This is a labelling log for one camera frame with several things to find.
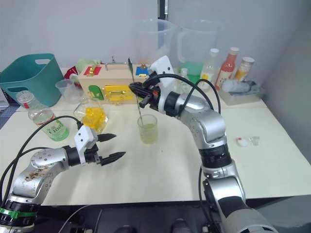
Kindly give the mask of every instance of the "wooden box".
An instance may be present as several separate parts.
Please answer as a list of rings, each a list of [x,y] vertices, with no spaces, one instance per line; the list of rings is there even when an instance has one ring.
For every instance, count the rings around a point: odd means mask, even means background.
[[[145,77],[135,75],[137,65],[133,65],[135,82],[144,82]],[[86,95],[104,103],[133,104],[135,95],[128,85],[133,82],[127,64],[108,64],[86,67],[78,77]]]

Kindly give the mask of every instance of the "grey wall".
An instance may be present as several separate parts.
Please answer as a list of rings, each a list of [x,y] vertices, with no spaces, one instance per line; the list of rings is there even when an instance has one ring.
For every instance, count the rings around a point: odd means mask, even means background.
[[[239,47],[237,62],[253,57],[256,62],[249,75],[263,83],[310,4],[309,0],[169,0],[169,21],[177,25],[193,19],[224,22],[218,64],[231,46]]]
[[[311,163],[311,8],[264,87],[265,103]]]
[[[60,67],[82,57],[125,61],[134,50],[131,22],[143,18],[157,18],[156,0],[1,0],[0,70],[43,52]]]

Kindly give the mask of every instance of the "white table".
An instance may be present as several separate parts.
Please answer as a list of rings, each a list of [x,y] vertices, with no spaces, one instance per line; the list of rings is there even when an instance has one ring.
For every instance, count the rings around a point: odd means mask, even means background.
[[[201,96],[201,94],[197,91],[194,91],[193,93],[194,95],[197,95],[197,96]],[[215,97],[215,94],[213,92],[213,90],[209,90],[207,92],[207,96],[209,97],[210,101],[212,102],[215,110],[217,111],[218,108],[217,108],[217,99]],[[221,109],[224,109],[224,108],[267,108],[267,105],[262,101],[258,101],[258,102],[254,102],[254,103],[244,103],[244,104],[238,104],[238,105],[227,105],[221,98],[220,98],[220,103],[221,103]],[[67,104],[65,101],[64,101],[64,98],[61,97],[58,101],[58,103],[54,106],[51,107],[51,109],[53,111],[62,111],[64,109],[67,109],[67,110],[74,110],[78,105],[77,104]],[[104,105],[106,108],[108,109],[111,109],[111,110],[118,110],[120,109],[118,106],[115,106],[115,105],[109,105],[109,104],[105,104]],[[134,104],[127,104],[127,105],[123,105],[123,109],[124,110],[135,110],[137,109],[136,105]],[[25,108],[23,107],[19,107],[17,109],[18,112],[25,112],[27,111]]]
[[[57,116],[60,101],[52,107]],[[61,173],[52,184],[44,205],[107,204],[126,202],[198,200],[200,155],[189,130],[178,120],[150,109],[158,119],[159,140],[153,145],[140,141],[135,105],[111,106],[104,133],[116,138],[99,145],[99,155],[118,151],[126,154],[101,167],[75,166]],[[236,161],[246,198],[271,198],[311,194],[311,166],[263,102],[222,107],[226,121],[229,151]],[[67,139],[53,142],[40,132],[27,148],[74,146],[76,125],[64,119],[70,129]],[[0,172],[16,156],[36,126],[27,112],[16,112],[0,130]],[[239,147],[237,137],[260,136],[259,146]],[[29,163],[30,154],[21,158],[16,174]]]

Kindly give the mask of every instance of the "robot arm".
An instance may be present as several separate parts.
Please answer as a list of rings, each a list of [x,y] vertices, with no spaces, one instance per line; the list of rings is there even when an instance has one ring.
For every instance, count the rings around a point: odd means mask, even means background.
[[[129,87],[134,94],[144,98],[139,103],[141,107],[149,103],[152,109],[176,117],[189,128],[201,155],[202,171],[206,177],[203,181],[205,196],[218,209],[225,232],[277,233],[259,212],[245,204],[244,190],[228,150],[225,121],[221,115],[196,96],[190,97],[178,115],[187,94],[173,92],[171,78],[155,76],[173,74],[168,57],[161,57],[151,64],[150,69],[154,73],[145,83],[132,83]]]
[[[85,163],[106,165],[121,158],[117,152],[107,158],[98,156],[97,141],[106,141],[114,134],[96,135],[93,129],[82,126],[76,136],[76,147],[65,146],[35,153],[28,167],[15,180],[7,202],[0,208],[0,233],[25,233],[34,228],[36,213],[44,201],[54,178],[70,166]]]

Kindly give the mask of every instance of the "white bottle cap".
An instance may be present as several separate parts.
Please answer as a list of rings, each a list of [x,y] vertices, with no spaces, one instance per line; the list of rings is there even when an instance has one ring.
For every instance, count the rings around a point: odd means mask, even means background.
[[[235,54],[238,54],[239,50],[240,49],[237,47],[231,47],[229,53],[235,55]]]
[[[30,91],[20,91],[16,94],[16,99],[20,103],[29,103],[34,98],[35,96]]]
[[[243,57],[242,58],[242,61],[243,62],[247,62],[249,64],[253,64],[255,62],[255,59],[254,58],[251,58],[251,57]]]
[[[237,143],[240,147],[247,147],[248,145],[248,141],[242,137],[237,138]]]
[[[219,49],[210,49],[209,54],[211,57],[217,57]]]

